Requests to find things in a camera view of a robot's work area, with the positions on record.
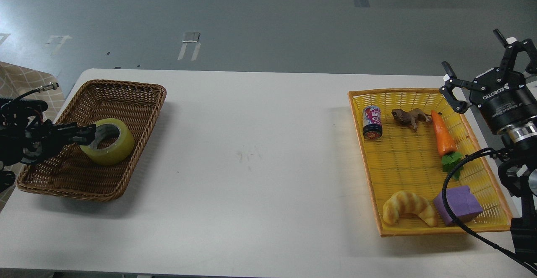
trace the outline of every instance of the purple block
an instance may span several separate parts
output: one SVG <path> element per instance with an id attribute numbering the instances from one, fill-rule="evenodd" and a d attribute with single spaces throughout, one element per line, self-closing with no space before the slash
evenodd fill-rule
<path id="1" fill-rule="evenodd" d="M 471 221 L 477 215 L 483 212 L 483 208 L 475 198 L 474 194 L 470 192 L 470 187 L 460 186 L 447 190 L 447 201 L 451 207 L 453 213 L 463 222 Z M 446 208 L 443 207 L 442 192 L 433 200 L 433 203 L 437 207 L 438 214 L 442 218 L 443 222 L 449 226 L 454 225 L 453 220 L 449 217 Z"/>

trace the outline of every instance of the cable connector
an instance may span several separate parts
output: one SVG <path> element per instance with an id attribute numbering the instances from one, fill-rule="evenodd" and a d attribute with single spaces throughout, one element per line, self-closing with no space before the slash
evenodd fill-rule
<path id="1" fill-rule="evenodd" d="M 59 86 L 60 85 L 57 82 L 50 82 L 47 85 L 41 85 L 36 89 L 37 89 L 38 92 L 50 91 L 51 89 L 52 90 L 58 89 Z"/>

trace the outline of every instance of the yellow tape roll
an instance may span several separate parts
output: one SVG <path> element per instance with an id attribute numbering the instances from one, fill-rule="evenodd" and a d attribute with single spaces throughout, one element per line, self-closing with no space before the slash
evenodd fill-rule
<path id="1" fill-rule="evenodd" d="M 95 140 L 88 146 L 80 146 L 92 161 L 110 166 L 129 156 L 134 148 L 134 138 L 125 123 L 118 119 L 103 119 L 96 121 L 95 125 Z M 117 140 L 106 148 L 97 148 L 103 139 L 110 137 L 117 137 Z"/>

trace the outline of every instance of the brown wicker basket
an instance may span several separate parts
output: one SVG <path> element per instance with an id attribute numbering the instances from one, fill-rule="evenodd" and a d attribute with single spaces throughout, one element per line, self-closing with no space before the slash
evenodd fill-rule
<path id="1" fill-rule="evenodd" d="M 84 83 L 56 123 L 77 122 L 83 126 L 109 117 L 119 119 L 134 137 L 134 150 L 116 165 L 100 166 L 78 145 L 68 145 L 54 158 L 25 167 L 17 187 L 25 192 L 77 200 L 105 202 L 121 197 L 165 97 L 166 89 L 161 85 L 109 80 Z"/>

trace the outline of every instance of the black cable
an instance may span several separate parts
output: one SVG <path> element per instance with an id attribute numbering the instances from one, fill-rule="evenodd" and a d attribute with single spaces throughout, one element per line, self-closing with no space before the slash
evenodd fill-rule
<path id="1" fill-rule="evenodd" d="M 494 242 L 491 242 L 487 238 L 484 238 L 484 237 L 480 236 L 479 234 L 477 234 L 476 232 L 474 232 L 466 224 L 464 224 L 461 221 L 461 219 L 459 219 L 457 217 L 457 215 L 455 215 L 455 213 L 453 213 L 453 210 L 451 209 L 451 207 L 449 206 L 449 203 L 447 202 L 447 185 L 448 185 L 449 181 L 451 180 L 451 177 L 453 176 L 453 174 L 457 170 L 459 170 L 464 164 L 470 163 L 472 160 L 481 158 L 482 156 L 491 156 L 491 155 L 497 154 L 497 153 L 498 153 L 498 151 L 493 150 L 492 148 L 484 148 L 484 149 L 476 151 L 476 152 L 470 154 L 469 156 L 466 156 L 466 158 L 462 159 L 462 161 L 460 161 L 460 163 L 458 163 L 447 174 L 447 177 L 446 177 L 445 181 L 443 182 L 443 185 L 442 185 L 442 202 L 443 202 L 443 205 L 444 205 L 447 213 L 449 214 L 449 217 L 451 217 L 453 222 L 456 223 L 462 230 L 464 230 L 468 234 L 474 236 L 475 238 L 478 238 L 482 242 L 485 242 L 486 244 L 488 244 L 489 246 L 493 247 L 494 249 L 499 250 L 501 253 L 504 253 L 504 255 L 506 255 L 507 257 L 509 257 L 509 258 L 513 259 L 514 261 L 518 262 L 520 265 L 522 265 L 523 267 L 528 269 L 530 272 L 532 272 L 535 276 L 537 276 L 537 266 L 532 265 L 531 263 L 528 263 L 528 262 L 525 262 L 525 261 L 522 261 L 522 260 L 518 259 L 518 257 L 516 257 L 516 255 L 512 251 L 509 251 L 508 249 L 505 249 L 505 248 L 499 246 L 498 244 L 495 244 Z"/>
<path id="2" fill-rule="evenodd" d="M 26 97 L 26 96 L 29 96 L 31 94 L 34 94 L 34 93 L 38 93 L 39 92 L 39 89 L 32 89 L 31 91 L 28 91 L 27 93 L 24 93 L 22 95 L 19 95 L 17 98 L 9 101 L 8 103 L 2 105 L 2 107 L 0 107 L 0 112 L 2 112 L 2 114 L 7 114 L 7 111 L 9 110 L 9 106 L 11 106 L 12 104 L 15 104 L 16 102 L 19 102 L 22 98 Z"/>

